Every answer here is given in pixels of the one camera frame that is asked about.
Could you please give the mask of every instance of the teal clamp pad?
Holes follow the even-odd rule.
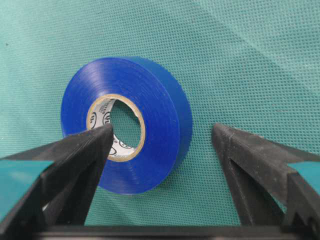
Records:
[[[0,160],[0,222],[53,161]]]
[[[288,166],[297,170],[306,182],[320,195],[320,162],[303,161],[289,163]]]

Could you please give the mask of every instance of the tape roll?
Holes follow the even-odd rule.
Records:
[[[139,194],[160,184],[185,157],[192,115],[185,93],[162,66],[141,57],[107,57],[83,66],[69,82],[61,105],[64,136],[112,122],[116,100],[140,122],[136,148],[114,136],[99,186]]]

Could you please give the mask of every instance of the woven fabric surface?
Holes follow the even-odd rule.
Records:
[[[148,58],[188,97],[189,152],[144,194],[98,188],[86,224],[239,224],[212,126],[320,153],[319,16],[318,0],[2,0],[0,157],[62,138],[62,97],[81,66]],[[116,130],[136,141],[137,121],[121,105],[114,111]]]

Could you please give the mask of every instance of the tape core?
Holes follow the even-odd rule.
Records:
[[[142,149],[146,139],[146,127],[141,112],[137,106],[128,98],[119,94],[106,94],[98,97],[90,106],[86,116],[87,130],[100,127],[111,122],[111,109],[116,100],[125,103],[138,118],[140,123],[140,141],[136,148],[126,145],[123,141],[113,135],[113,144],[107,157],[114,162],[127,162],[133,159]]]

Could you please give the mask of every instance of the black clamp jaw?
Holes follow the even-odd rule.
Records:
[[[212,144],[242,225],[290,226],[320,239],[320,196],[288,166],[320,162],[318,155],[219,123]],[[286,206],[286,214],[274,198]]]
[[[112,143],[113,129],[106,124],[5,157],[53,164],[0,222],[0,239],[28,239],[53,225],[83,225]]]

